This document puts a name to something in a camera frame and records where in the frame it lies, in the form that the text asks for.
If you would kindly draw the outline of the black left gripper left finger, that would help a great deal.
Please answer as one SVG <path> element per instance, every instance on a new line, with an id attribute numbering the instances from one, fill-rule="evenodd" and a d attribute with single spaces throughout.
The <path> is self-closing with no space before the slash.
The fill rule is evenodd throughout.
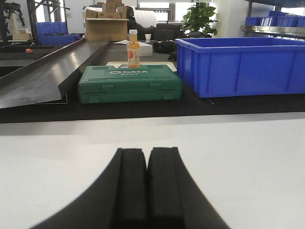
<path id="1" fill-rule="evenodd" d="M 141 149 L 117 149 L 101 175 L 36 229 L 147 228 L 146 162 Z"/>

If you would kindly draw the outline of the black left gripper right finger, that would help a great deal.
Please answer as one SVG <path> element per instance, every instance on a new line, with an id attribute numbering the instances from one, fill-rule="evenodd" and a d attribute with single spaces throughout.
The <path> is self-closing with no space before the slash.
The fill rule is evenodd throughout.
<path id="1" fill-rule="evenodd" d="M 178 148 L 153 148 L 148 178 L 149 228 L 228 228 L 193 180 Z"/>

